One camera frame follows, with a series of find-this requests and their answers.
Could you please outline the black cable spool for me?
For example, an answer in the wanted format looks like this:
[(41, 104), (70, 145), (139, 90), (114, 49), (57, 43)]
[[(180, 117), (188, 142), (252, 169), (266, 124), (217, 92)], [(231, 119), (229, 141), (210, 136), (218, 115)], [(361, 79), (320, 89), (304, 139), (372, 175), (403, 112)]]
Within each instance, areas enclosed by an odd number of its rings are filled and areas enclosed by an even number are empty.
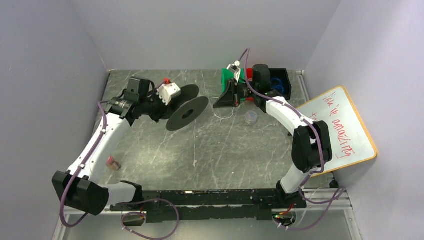
[(172, 99), (167, 112), (162, 117), (167, 120), (166, 129), (170, 132), (180, 130), (196, 120), (206, 109), (209, 99), (199, 96), (200, 89), (195, 84), (181, 88), (181, 93)]

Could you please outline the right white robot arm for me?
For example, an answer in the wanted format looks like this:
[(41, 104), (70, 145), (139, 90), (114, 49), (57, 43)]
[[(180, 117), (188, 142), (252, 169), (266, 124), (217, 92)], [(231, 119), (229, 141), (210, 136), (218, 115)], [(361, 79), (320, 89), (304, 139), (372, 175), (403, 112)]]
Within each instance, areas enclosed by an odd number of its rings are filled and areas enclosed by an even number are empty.
[(324, 172), (325, 164), (333, 158), (328, 124), (305, 116), (287, 101), (291, 95), (287, 70), (256, 64), (251, 76), (242, 75), (239, 61), (226, 69), (233, 76), (213, 107), (236, 108), (243, 99), (252, 98), (259, 109), (289, 131), (293, 137), (292, 165), (276, 188), (283, 197), (298, 194), (312, 175)]

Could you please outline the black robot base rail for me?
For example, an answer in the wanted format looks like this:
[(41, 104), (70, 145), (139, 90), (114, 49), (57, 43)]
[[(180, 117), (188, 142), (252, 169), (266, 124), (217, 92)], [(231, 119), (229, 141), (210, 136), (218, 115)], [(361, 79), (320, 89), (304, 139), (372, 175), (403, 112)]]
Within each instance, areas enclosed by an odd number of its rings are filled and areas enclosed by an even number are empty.
[(147, 223), (180, 220), (256, 219), (270, 221), (286, 210), (304, 209), (306, 201), (298, 194), (286, 194), (276, 188), (162, 190), (144, 191), (143, 204), (117, 203), (112, 212), (143, 211)]

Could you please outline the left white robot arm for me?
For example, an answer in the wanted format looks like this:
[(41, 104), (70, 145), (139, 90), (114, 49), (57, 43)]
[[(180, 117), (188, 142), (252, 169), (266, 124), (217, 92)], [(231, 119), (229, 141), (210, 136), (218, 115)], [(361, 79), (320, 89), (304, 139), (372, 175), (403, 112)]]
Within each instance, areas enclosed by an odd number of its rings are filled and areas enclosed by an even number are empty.
[(105, 101), (105, 106), (99, 102), (102, 118), (91, 140), (66, 171), (52, 177), (62, 218), (65, 207), (96, 216), (109, 205), (142, 200), (142, 187), (135, 183), (101, 185), (102, 168), (135, 120), (146, 115), (159, 121), (180, 94), (180, 87), (168, 79), (155, 86), (149, 79), (131, 77), (121, 95)]

